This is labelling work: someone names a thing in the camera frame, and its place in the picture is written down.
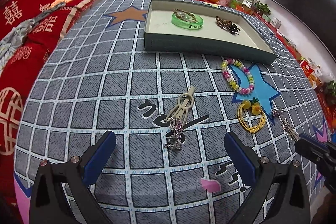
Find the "silver rhinestone hair clip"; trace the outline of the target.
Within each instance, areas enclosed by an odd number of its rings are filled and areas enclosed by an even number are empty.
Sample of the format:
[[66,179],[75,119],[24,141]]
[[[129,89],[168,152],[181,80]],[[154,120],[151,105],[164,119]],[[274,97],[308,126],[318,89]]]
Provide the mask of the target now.
[[282,120],[282,128],[286,132],[288,137],[291,138],[291,140],[293,140],[294,142],[297,142],[299,140],[299,136],[286,118]]

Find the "silver crystal hair clip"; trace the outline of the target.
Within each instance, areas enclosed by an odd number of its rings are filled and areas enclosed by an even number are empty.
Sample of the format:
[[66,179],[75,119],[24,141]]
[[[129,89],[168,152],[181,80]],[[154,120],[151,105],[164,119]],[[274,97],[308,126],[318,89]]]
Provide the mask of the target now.
[[282,114],[283,114],[284,110],[282,110],[281,108],[279,107],[274,107],[271,109],[271,115],[273,117],[280,117]]

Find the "purple crystal hair clip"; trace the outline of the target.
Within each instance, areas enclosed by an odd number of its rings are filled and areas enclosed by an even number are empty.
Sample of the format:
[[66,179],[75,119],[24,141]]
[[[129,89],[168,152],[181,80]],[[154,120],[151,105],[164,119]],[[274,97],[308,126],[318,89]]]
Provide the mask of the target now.
[[171,135],[166,138],[165,148],[170,150],[181,150],[183,125],[179,119],[170,120]]

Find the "beige hair clip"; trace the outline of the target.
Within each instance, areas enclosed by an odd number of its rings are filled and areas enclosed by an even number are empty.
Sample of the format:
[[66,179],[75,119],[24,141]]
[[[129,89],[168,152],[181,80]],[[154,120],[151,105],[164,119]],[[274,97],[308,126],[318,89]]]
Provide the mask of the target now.
[[169,111],[165,121],[172,122],[179,120],[184,126],[189,110],[194,106],[194,91],[195,87],[191,86],[186,93],[181,94],[177,99],[177,104]]

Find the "grey checked table cloth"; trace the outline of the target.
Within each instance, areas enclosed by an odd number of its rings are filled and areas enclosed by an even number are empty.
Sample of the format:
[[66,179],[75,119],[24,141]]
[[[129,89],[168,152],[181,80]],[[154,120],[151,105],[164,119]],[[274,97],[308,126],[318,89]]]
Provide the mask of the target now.
[[[82,155],[104,132],[116,147],[90,189],[113,223],[227,223],[247,198],[224,149],[233,131],[260,156],[301,163],[309,199],[323,187],[317,168],[295,153],[282,128],[326,131],[321,106],[298,62],[265,25],[277,54],[273,64],[246,62],[264,112],[279,107],[257,133],[237,119],[243,100],[224,82],[222,57],[146,52],[144,22],[117,13],[147,10],[151,0],[103,0],[66,34],[35,80],[25,104],[14,156],[14,185],[23,216],[42,160],[66,162]],[[194,106],[181,150],[164,147],[171,135],[165,118],[178,97],[195,87]]]

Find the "black hair claw clip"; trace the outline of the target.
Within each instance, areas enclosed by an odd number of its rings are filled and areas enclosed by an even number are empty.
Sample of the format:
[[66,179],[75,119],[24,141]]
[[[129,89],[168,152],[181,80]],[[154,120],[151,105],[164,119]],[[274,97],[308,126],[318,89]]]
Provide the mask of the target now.
[[237,26],[236,26],[236,24],[231,24],[230,25],[230,27],[228,28],[229,29],[229,32],[230,32],[230,34],[238,34],[238,33],[240,33],[240,28],[238,28]]

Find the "green potted plant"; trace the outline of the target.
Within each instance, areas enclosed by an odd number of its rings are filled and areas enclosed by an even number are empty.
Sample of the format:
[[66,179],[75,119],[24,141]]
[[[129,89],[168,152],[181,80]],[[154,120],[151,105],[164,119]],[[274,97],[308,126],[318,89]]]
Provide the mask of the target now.
[[255,2],[255,10],[260,16],[263,16],[263,15],[268,16],[268,15],[271,14],[271,11],[270,11],[268,5],[263,4],[260,1]]

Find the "grey blue blanket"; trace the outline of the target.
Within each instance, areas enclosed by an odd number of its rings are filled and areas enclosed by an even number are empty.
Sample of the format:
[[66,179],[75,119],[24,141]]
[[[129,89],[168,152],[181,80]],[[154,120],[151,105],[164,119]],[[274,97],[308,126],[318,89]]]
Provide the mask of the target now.
[[48,15],[65,5],[66,2],[64,0],[56,0],[48,9],[42,11],[38,16],[32,19],[27,19],[17,27],[12,28],[12,30],[1,40],[1,71],[3,71],[5,65],[14,55],[15,51],[23,44],[28,33],[31,32],[43,19],[46,19]]

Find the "green shallow box tray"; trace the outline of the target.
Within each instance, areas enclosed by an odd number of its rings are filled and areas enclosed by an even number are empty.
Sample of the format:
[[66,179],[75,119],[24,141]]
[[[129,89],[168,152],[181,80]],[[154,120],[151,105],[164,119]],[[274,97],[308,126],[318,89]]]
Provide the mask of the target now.
[[[204,20],[199,30],[172,24],[174,9],[182,9]],[[230,34],[236,24],[240,33]],[[149,52],[187,52],[242,59],[271,65],[277,54],[267,41],[265,25],[254,16],[228,7],[185,2],[151,0],[144,26],[144,48]]]

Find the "green translucent bangle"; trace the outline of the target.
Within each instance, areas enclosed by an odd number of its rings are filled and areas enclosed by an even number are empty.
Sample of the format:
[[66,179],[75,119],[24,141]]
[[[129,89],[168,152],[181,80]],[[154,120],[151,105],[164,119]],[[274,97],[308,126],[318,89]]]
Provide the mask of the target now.
[[171,17],[173,25],[186,30],[199,30],[203,27],[203,18],[189,12],[174,11]]

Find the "red sofa cover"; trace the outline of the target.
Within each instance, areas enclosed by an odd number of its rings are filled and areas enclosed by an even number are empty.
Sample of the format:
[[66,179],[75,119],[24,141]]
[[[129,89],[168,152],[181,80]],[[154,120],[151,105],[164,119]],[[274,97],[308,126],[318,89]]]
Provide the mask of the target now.
[[[1,40],[13,27],[38,16],[54,1],[9,0],[1,6]],[[1,71],[1,223],[22,222],[14,189],[14,151],[26,99],[58,42],[97,0],[64,1],[64,7],[52,12],[28,33]]]

